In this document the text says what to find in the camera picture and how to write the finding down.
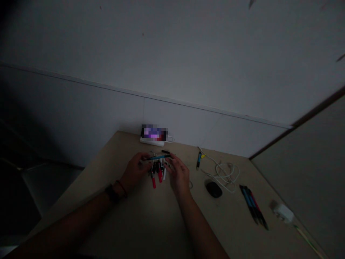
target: forearm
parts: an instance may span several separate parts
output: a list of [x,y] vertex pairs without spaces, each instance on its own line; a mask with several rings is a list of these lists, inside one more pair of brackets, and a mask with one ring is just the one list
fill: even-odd
[[197,258],[229,258],[190,192],[178,198]]
[[[119,186],[114,189],[121,194]],[[108,195],[102,192],[21,244],[8,258],[18,258],[24,254],[39,254],[42,257],[69,253],[84,241],[111,207],[112,202]]]

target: wall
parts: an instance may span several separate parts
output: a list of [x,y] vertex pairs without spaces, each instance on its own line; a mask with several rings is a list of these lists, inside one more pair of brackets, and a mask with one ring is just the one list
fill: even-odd
[[330,258],[344,258],[345,96],[252,162]]
[[248,4],[22,1],[0,60],[291,125],[344,85],[345,2]]
[[1,119],[41,156],[80,166],[117,130],[140,134],[142,123],[167,127],[179,143],[246,157],[286,130],[14,68],[0,67],[0,80]]

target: computer mouse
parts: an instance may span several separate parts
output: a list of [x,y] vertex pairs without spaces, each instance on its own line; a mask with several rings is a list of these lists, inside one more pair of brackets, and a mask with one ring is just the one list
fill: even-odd
[[209,182],[206,185],[206,189],[208,193],[214,198],[219,198],[223,194],[222,189],[215,182]]

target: desk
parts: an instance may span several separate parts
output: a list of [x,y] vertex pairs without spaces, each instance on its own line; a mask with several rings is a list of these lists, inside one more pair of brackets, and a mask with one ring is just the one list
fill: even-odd
[[[119,179],[135,153],[150,150],[160,152],[161,149],[140,143],[138,135],[116,132],[30,235],[73,211],[109,183]],[[318,258],[292,226],[279,221],[272,213],[270,202],[282,201],[247,158],[204,150],[216,161],[231,162],[241,169],[236,183],[247,185],[253,191],[269,231],[254,223],[239,188],[234,194],[223,191],[219,199],[208,194],[204,186],[208,177],[196,171],[197,147],[166,143],[164,149],[180,157],[190,169],[193,198],[232,259]],[[201,160],[200,168],[205,171],[213,174],[214,167],[214,162],[208,158]],[[151,178],[145,176],[128,199],[122,200],[103,218],[79,252],[105,258],[192,257],[191,242],[169,178],[159,183],[156,177],[156,182],[157,188],[153,189]],[[299,222],[296,224],[305,231]]]

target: cable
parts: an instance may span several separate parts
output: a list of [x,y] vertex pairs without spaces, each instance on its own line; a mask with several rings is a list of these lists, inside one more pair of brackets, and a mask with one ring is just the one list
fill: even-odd
[[[241,170],[237,165],[233,165],[232,163],[224,163],[224,164],[218,164],[212,157],[206,155],[204,153],[204,151],[202,151],[202,149],[200,147],[198,147],[198,149],[200,149],[201,153],[204,154],[207,158],[211,159],[215,164],[215,170],[216,170],[216,175],[211,175],[210,173],[205,172],[204,170],[201,169],[201,171],[206,174],[207,176],[213,178],[214,180],[216,180],[224,189],[226,189],[228,192],[230,193],[234,193],[236,191],[236,185],[235,185],[235,181],[237,180],[237,178],[239,177]],[[228,167],[230,168],[231,172],[230,174],[227,173],[223,168],[222,165],[228,165]],[[238,169],[238,173],[236,175],[236,177],[234,179],[231,178],[232,174],[235,172],[235,168]],[[233,185],[234,188],[233,189],[229,189],[226,186],[230,184]]]

